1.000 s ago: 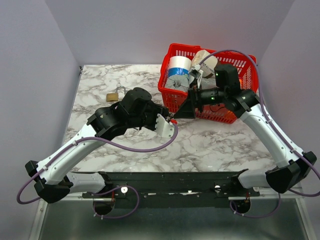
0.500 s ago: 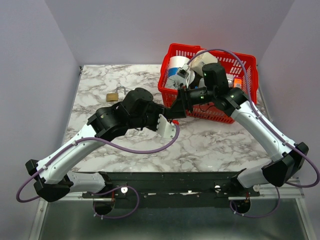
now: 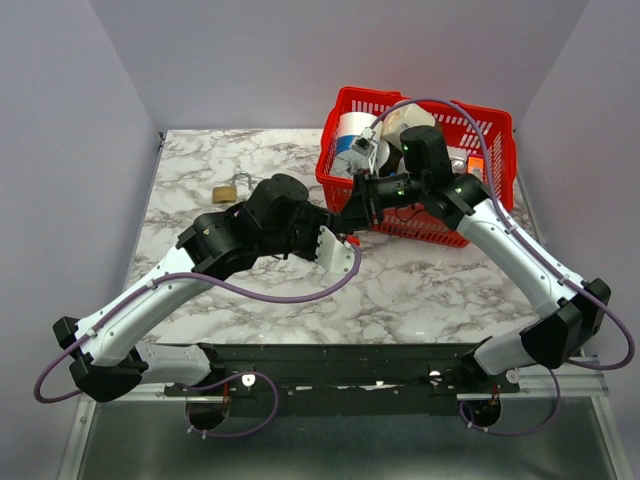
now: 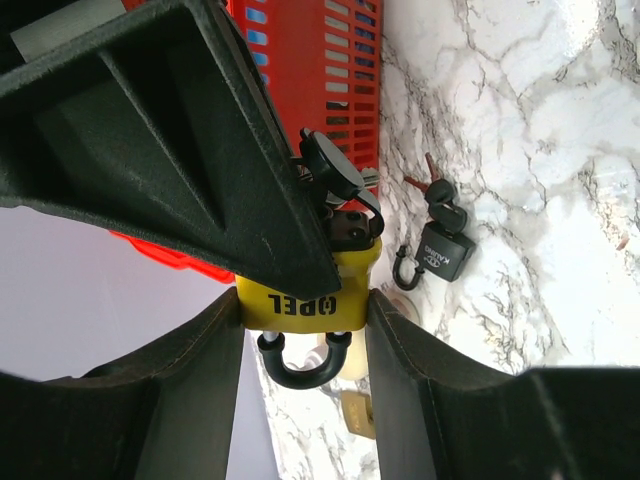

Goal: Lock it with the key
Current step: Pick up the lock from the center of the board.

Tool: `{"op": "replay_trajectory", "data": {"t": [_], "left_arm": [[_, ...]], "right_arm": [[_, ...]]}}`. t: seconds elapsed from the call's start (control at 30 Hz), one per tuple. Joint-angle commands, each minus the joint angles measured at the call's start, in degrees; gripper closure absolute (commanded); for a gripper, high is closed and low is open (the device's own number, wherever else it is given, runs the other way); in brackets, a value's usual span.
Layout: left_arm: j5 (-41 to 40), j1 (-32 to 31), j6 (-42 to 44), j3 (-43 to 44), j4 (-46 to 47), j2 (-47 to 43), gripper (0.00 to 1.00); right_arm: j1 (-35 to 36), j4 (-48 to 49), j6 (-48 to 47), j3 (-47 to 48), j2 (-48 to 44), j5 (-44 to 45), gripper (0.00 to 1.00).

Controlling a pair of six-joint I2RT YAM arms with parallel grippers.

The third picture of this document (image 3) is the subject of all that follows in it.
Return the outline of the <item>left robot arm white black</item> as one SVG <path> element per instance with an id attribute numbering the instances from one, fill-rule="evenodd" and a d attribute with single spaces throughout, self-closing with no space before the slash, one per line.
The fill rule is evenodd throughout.
<path id="1" fill-rule="evenodd" d="M 98 402 L 143 383 L 214 393 L 222 380 L 214 354 L 197 345 L 154 346 L 143 337 L 214 280 L 247 271 L 260 257 L 315 260 L 318 237 L 331 219 L 327 209 L 310 202 L 302 183 L 285 174 L 261 181 L 243 202 L 199 215 L 127 291 L 87 317 L 54 324 L 56 339 L 73 359 L 69 370 L 76 387 Z"/>

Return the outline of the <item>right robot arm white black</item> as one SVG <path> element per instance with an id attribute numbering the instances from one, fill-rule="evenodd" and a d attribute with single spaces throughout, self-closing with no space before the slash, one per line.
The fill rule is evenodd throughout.
<path id="1" fill-rule="evenodd" d="M 421 204 L 432 217 L 479 247 L 515 283 L 538 314 L 521 330 L 478 344 L 460 379 L 480 392 L 509 369 L 539 364 L 555 369 L 599 330 L 611 296 L 600 279 L 586 282 L 564 267 L 508 216 L 487 184 L 453 171 L 443 134 L 421 125 L 400 135 L 406 170 L 376 178 L 362 171 L 334 229 L 370 229 L 385 210 Z"/>

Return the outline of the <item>brass padlock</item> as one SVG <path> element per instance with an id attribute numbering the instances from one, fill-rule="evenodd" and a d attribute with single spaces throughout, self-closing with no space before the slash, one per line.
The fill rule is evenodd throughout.
<path id="1" fill-rule="evenodd" d="M 239 171 L 233 174 L 227 184 L 216 186 L 212 189 L 213 204 L 230 204 L 235 203 L 238 198 L 237 182 L 240 179 L 246 181 L 249 190 L 253 189 L 253 178 L 246 171 Z"/>

